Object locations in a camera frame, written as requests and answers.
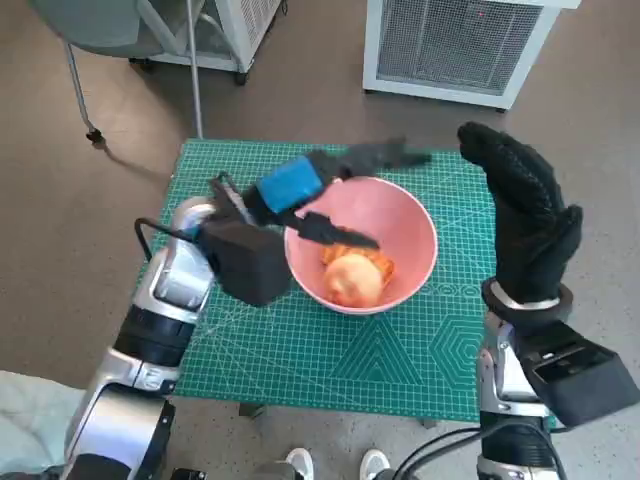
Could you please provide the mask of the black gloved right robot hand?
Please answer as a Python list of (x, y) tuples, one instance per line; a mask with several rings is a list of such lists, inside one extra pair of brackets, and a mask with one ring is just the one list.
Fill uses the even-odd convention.
[(494, 200), (497, 283), (519, 304), (557, 298), (582, 239), (583, 209), (565, 204), (553, 167), (533, 147), (476, 122), (457, 135)]

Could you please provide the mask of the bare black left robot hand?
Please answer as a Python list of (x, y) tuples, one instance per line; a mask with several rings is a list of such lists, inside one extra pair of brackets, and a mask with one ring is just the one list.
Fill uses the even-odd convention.
[(338, 227), (327, 215), (309, 211), (299, 217), (296, 212), (322, 196), (337, 179), (372, 177), (383, 170), (419, 167), (431, 159), (429, 153), (409, 148), (403, 137), (353, 145), (339, 155), (312, 150), (257, 180), (242, 194), (242, 200), (259, 225), (286, 226), (299, 237), (325, 246), (377, 249), (375, 239)]

